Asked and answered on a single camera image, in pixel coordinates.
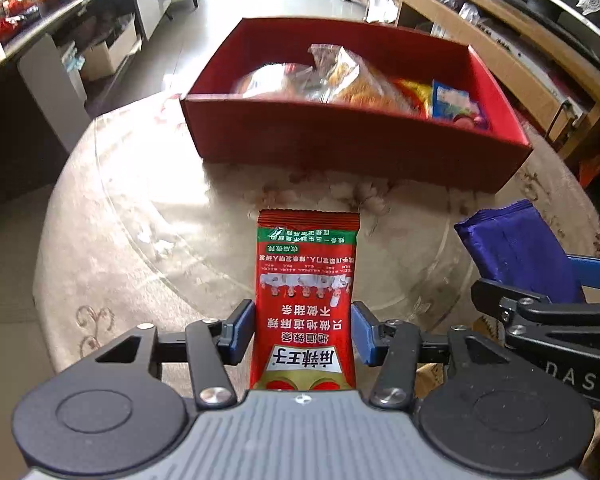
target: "tile floor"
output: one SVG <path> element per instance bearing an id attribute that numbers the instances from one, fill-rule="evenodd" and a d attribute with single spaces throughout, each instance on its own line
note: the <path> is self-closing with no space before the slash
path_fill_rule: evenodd
<path id="1" fill-rule="evenodd" d="M 315 15 L 359 20 L 362 5 L 341 0 L 177 0 L 129 67 L 109 109 L 165 89 L 180 90 L 202 70 L 243 16 Z M 26 470 L 11 437 L 17 400 L 53 371 L 32 300 L 32 280 L 51 186 L 0 206 L 0 480 Z"/>

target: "red cardboard box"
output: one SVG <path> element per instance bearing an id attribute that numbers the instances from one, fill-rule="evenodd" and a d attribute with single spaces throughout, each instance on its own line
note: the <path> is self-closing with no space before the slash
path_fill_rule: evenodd
<path id="1" fill-rule="evenodd" d="M 343 104 L 271 102 L 232 95 L 264 64 L 313 64 L 312 43 L 342 45 L 388 77 L 467 90 L 490 129 Z M 181 100 L 208 162 L 296 166 L 460 189 L 499 190 L 531 145 L 495 79 L 471 47 L 404 28 L 322 18 L 243 19 Z"/>

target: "round table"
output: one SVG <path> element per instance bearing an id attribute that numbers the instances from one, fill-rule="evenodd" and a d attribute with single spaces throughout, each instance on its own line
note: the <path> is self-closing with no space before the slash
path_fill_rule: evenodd
<path id="1" fill-rule="evenodd" d="M 424 330 L 471 323 L 479 277 L 453 229 L 480 208 L 531 200 L 567 252 L 600 254 L 600 217 L 534 131 L 534 151 L 496 195 L 411 180 L 204 163 L 178 96 L 157 94 L 97 118 L 51 196 L 34 299 L 61 370 L 140 322 L 180 332 L 254 297 L 263 208 L 359 211 L 354 300 Z M 248 361 L 232 368 L 237 390 Z M 359 385 L 374 376 L 358 367 Z M 165 380 L 190 392 L 185 365 Z"/>

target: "metal bolt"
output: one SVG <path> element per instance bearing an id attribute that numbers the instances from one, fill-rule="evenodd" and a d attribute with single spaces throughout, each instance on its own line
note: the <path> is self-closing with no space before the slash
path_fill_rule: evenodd
<path id="1" fill-rule="evenodd" d="M 400 404 L 406 398 L 407 394 L 402 388 L 384 388 L 374 395 L 377 402 L 387 406 Z"/>
<path id="2" fill-rule="evenodd" d="M 526 327 L 522 325 L 514 325 L 509 329 L 509 333 L 513 335 L 523 335 L 526 332 Z"/>
<path id="3" fill-rule="evenodd" d="M 307 394 L 300 394 L 294 397 L 295 402 L 297 402 L 298 404 L 308 404 L 309 402 L 312 401 L 311 396 L 307 395 Z"/>
<path id="4" fill-rule="evenodd" d="M 212 386 L 200 392 L 200 400 L 207 404 L 222 404 L 231 399 L 231 392 L 222 386 Z"/>

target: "grey ribbed plate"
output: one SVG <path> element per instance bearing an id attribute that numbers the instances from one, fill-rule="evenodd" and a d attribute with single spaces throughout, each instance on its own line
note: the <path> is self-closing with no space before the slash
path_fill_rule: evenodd
<path id="1" fill-rule="evenodd" d="M 201 415 L 171 454 L 129 480 L 469 480 L 488 478 L 432 450 L 404 413 L 370 408 L 356 391 L 252 391 Z M 550 477 L 582 478 L 575 471 Z M 32 471 L 27 480 L 48 480 Z"/>

